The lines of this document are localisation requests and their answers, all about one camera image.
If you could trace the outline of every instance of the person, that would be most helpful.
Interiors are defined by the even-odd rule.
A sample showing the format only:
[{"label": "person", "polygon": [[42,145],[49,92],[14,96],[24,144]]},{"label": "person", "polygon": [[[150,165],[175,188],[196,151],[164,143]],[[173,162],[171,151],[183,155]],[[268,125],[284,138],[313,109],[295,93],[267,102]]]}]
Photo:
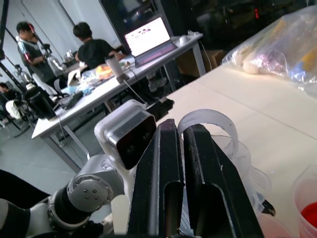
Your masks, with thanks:
[{"label": "person", "polygon": [[[55,88],[54,82],[57,80],[57,77],[46,62],[46,58],[37,44],[38,39],[33,34],[29,23],[26,21],[19,22],[16,25],[16,30],[20,38],[18,40],[18,51],[24,65],[34,72],[43,83]],[[60,88],[67,86],[65,78],[60,78],[59,86]]]},{"label": "person", "polygon": [[[118,61],[126,57],[125,54],[116,52],[105,40],[94,39],[92,36],[93,32],[86,22],[79,22],[75,25],[73,33],[84,43],[75,55],[75,59],[85,62],[89,69],[105,63],[105,57],[108,56],[114,55]],[[166,77],[159,78],[156,73],[147,75],[147,80],[151,92],[157,91],[158,88],[163,87],[167,82]]]},{"label": "person", "polygon": [[9,89],[8,85],[3,82],[0,82],[0,92],[3,93],[4,98],[8,101],[21,99],[21,94],[18,91]]}]

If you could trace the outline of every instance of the table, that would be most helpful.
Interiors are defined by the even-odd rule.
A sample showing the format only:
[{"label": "table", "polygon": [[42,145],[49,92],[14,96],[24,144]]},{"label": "table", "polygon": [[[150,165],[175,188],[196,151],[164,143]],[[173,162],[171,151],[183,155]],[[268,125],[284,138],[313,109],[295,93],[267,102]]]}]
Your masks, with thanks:
[{"label": "table", "polygon": [[[236,125],[239,140],[252,158],[252,166],[265,172],[272,191],[267,197],[276,218],[298,237],[291,187],[294,180],[317,160],[317,100],[286,80],[249,75],[223,65],[172,93],[173,109],[164,117],[178,124],[196,109],[213,109]],[[207,125],[211,134],[225,135]]]},{"label": "table", "polygon": [[[186,51],[193,49],[197,67],[199,69],[200,75],[204,75],[206,73],[204,62],[202,59],[202,55],[199,48],[198,40],[202,38],[202,34],[196,34],[189,36],[189,41],[183,45],[179,45],[177,49],[139,67],[132,69],[133,72],[127,71],[126,74],[129,76],[127,80],[129,85],[136,83],[139,79],[145,77],[147,74],[159,69],[169,61],[173,60],[174,58],[180,56],[181,54],[185,53]],[[175,86],[173,85],[173,81],[169,78],[171,83],[171,87],[174,90]],[[69,165],[74,172],[79,172],[80,167],[59,147],[59,145],[55,142],[52,138],[53,133],[60,129],[60,124],[64,127],[67,133],[72,137],[72,139],[78,144],[78,146],[87,154],[89,155],[88,149],[85,145],[79,140],[79,138],[71,131],[71,129],[67,126],[75,118],[79,117],[80,115],[90,111],[94,107],[102,104],[106,100],[110,99],[111,97],[117,95],[118,93],[122,92],[127,88],[127,85],[124,83],[119,84],[116,78],[112,78],[106,83],[97,87],[92,94],[83,97],[73,108],[65,111],[62,113],[61,118],[55,118],[51,121],[47,119],[39,119],[35,130],[32,135],[32,139],[34,138],[42,138],[64,161],[67,165]]]}]

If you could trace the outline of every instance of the plastic bag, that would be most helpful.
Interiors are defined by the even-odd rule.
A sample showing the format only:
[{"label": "plastic bag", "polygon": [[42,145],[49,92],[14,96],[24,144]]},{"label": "plastic bag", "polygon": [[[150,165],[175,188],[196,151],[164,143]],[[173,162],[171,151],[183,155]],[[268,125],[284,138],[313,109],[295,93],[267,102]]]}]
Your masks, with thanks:
[{"label": "plastic bag", "polygon": [[95,86],[100,81],[110,79],[113,76],[111,68],[104,63],[94,69],[83,72],[80,83],[88,83]]},{"label": "plastic bag", "polygon": [[285,15],[230,51],[222,63],[289,78],[317,95],[317,6]]}]

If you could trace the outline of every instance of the cable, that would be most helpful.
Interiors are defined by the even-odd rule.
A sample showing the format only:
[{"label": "cable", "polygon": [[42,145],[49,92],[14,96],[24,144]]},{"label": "cable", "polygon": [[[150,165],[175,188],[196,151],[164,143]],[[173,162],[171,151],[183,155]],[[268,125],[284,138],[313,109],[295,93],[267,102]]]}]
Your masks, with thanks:
[{"label": "cable", "polygon": [[[130,67],[128,67],[128,70],[130,70],[133,74],[134,74],[134,77],[135,79],[138,81],[138,83],[140,84],[140,81],[137,77],[137,75],[133,72],[132,69],[130,69]],[[128,86],[128,88],[143,102],[145,103],[146,105],[148,104],[146,101],[144,101],[139,94],[136,93],[136,91],[133,90],[133,88],[127,83],[127,81],[123,80],[123,82]]]},{"label": "cable", "polygon": [[[161,67],[159,68],[159,71],[160,71],[161,77],[164,77]],[[164,85],[164,91],[163,91],[163,96],[164,96],[164,97],[165,97],[165,90],[166,90],[166,87],[165,87],[165,85]]]},{"label": "cable", "polygon": [[208,55],[207,55],[207,52],[206,52],[206,50],[205,50],[205,47],[204,47],[204,45],[203,45],[203,43],[202,43],[201,41],[199,41],[199,44],[201,44],[201,45],[202,45],[202,47],[203,47],[203,49],[204,49],[204,52],[205,52],[205,54],[206,54],[206,57],[207,57],[207,59],[208,59],[208,62],[209,62],[209,66],[210,66],[210,71],[212,71],[212,66],[211,66],[211,62],[210,62],[210,59],[209,59],[209,57],[208,57]]},{"label": "cable", "polygon": [[75,151],[75,149],[71,146],[71,144],[68,142],[68,140],[66,139],[66,136],[65,136],[65,133],[64,133],[64,130],[63,130],[63,127],[61,126],[61,117],[62,117],[62,113],[64,112],[65,110],[61,111],[60,114],[59,114],[59,127],[61,129],[61,133],[63,134],[63,137],[64,137],[64,140],[66,141],[67,145],[74,151],[74,153],[77,155],[77,157],[81,160],[81,162],[83,163],[83,166],[85,166],[85,163],[84,163],[84,160],[77,154],[77,152]]},{"label": "cable", "polygon": [[133,88],[131,88],[131,86],[127,83],[127,81],[125,81],[125,79],[123,80],[123,82],[128,86],[128,88],[131,89],[131,91],[144,103],[144,104],[148,104],[146,101],[144,101],[139,94],[136,93],[136,91],[133,90]]},{"label": "cable", "polygon": [[155,15],[158,15],[158,11],[157,11],[157,8],[156,8],[156,4],[153,3],[154,0],[151,0],[151,4],[154,8],[154,11],[155,11]]}]

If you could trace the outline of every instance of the wall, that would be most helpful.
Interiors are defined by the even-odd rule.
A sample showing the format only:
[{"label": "wall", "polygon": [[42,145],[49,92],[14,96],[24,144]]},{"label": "wall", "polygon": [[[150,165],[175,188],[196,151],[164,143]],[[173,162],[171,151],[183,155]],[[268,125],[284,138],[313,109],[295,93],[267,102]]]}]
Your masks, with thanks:
[{"label": "wall", "polygon": [[[80,21],[91,26],[95,38],[106,40],[114,48],[121,45],[99,0],[10,0],[6,26],[14,36],[20,21],[32,23],[41,40],[51,45],[53,55],[59,60],[68,50],[76,51],[82,44],[72,33],[74,23]],[[3,50],[14,64],[20,64],[26,70],[17,45],[8,33],[4,36]],[[8,60],[4,59],[2,63],[14,72]],[[8,81],[7,75],[1,73],[0,81]]]}]

